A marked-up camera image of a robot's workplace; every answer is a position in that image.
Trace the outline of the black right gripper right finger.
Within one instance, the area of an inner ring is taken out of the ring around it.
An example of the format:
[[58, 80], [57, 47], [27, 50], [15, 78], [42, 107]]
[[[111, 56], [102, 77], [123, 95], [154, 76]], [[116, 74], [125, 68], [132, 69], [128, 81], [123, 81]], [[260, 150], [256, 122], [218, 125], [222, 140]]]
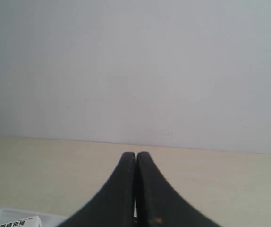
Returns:
[[217, 226], [175, 191], [148, 152], [137, 154], [135, 175], [139, 227]]

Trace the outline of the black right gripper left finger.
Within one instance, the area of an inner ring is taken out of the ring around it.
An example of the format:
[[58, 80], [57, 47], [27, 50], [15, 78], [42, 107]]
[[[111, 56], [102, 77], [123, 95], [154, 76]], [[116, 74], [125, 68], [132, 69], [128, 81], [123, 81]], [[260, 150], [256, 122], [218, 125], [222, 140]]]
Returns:
[[124, 152], [107, 182], [62, 227], [132, 227], [136, 156]]

